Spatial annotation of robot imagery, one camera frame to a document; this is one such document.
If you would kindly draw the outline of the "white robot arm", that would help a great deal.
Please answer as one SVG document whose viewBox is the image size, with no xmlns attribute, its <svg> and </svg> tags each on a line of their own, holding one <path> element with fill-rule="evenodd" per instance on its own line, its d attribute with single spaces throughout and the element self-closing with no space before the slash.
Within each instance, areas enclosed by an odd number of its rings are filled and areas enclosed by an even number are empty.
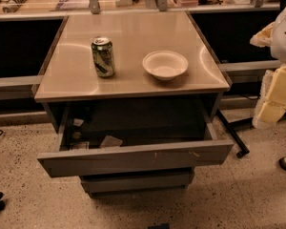
<svg viewBox="0 0 286 229">
<path fill-rule="evenodd" d="M 255 34 L 250 43 L 256 47 L 269 47 L 273 58 L 286 62 L 286 7 L 276 21 Z"/>
</svg>

